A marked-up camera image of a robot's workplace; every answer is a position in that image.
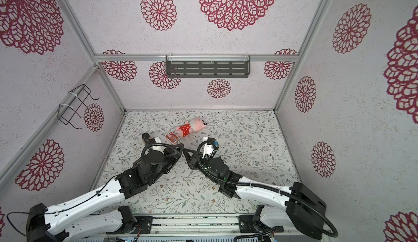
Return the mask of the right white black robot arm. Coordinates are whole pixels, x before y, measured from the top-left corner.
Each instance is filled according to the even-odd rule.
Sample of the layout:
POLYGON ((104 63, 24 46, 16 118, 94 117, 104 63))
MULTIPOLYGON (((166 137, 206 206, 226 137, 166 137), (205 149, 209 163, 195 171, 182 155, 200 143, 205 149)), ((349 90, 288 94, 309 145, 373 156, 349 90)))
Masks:
POLYGON ((184 148, 182 152, 189 168, 217 184, 224 196, 260 203, 251 223, 260 234, 293 226, 311 239, 338 237, 337 228, 325 215, 326 203, 303 183, 277 186, 251 180, 231 171, 221 157, 215 156, 217 150, 218 144, 209 138, 197 150, 184 148))

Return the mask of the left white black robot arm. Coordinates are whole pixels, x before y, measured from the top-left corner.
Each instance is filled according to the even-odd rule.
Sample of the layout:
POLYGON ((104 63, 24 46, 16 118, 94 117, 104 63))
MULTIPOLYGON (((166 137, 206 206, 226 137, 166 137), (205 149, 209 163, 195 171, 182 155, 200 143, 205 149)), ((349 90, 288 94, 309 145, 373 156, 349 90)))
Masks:
POLYGON ((134 231, 138 222, 129 206, 109 213, 95 212, 125 202, 148 189, 174 167, 184 146, 164 143, 148 144, 133 166, 103 186, 72 200, 45 206, 40 203, 26 214, 28 242, 70 242, 99 233, 125 234, 134 231))

